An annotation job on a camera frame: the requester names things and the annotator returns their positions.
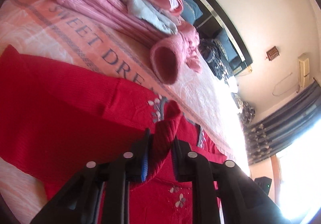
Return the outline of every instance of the dark striped curtain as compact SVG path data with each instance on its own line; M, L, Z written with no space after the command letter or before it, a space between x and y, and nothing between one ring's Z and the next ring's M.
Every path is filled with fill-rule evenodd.
M282 108L244 129L249 165L285 149L321 119L321 87L314 81Z

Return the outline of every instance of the dark blanket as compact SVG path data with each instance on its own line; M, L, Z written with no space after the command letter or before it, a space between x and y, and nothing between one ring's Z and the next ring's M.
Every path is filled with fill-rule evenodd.
M224 80L226 84L227 79L234 76L228 60L223 54L221 45L214 39L201 39L198 46L203 58L207 62L213 74L219 79Z

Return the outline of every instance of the bedspread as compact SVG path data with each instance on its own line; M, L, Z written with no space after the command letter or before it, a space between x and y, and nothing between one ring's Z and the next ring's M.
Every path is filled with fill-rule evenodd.
M174 85L164 85L152 71L146 47L58 5L55 0L7 0L0 10L0 54L8 44L20 53L126 78L154 90L159 98L175 100L185 116L200 124L222 153L248 170L244 136L229 89L214 77L202 58L202 73L197 74L184 64L179 80ZM0 192L9 206L15 205L11 209L21 223L28 223L44 204L41 184L0 160L0 176L5 172L10 172L10 176L0 177ZM21 182L10 181L17 176L21 176L23 187L29 187L24 189L28 202L17 199L25 198L17 192Z

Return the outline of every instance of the blue pillow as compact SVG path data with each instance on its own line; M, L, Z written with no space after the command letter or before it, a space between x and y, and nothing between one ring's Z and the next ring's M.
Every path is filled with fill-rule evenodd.
M195 3L193 0L182 0L184 10L181 13L182 18L193 25L195 21L200 18L203 13L198 7L197 3Z
M225 55L226 59L230 62L235 57L238 56L237 52L235 51L234 47L232 46L229 37L225 29L223 29L218 36L215 38L215 42L222 46L223 54Z

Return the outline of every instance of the silver screw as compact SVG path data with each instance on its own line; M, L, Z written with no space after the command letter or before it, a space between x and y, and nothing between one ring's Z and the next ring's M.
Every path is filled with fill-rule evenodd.
M189 153L187 153L187 156L190 158L196 158L197 157L197 153L195 151L190 151Z
M96 163L94 161L87 162L86 167L90 169L95 168Z
M124 158L126 158L126 159L130 159L130 158L132 158L132 157L134 156L134 154L129 151L129 152L125 152L125 153L123 154L123 156L124 156Z
M235 162L234 161L226 161L225 166L229 167L229 168L233 168L235 166Z

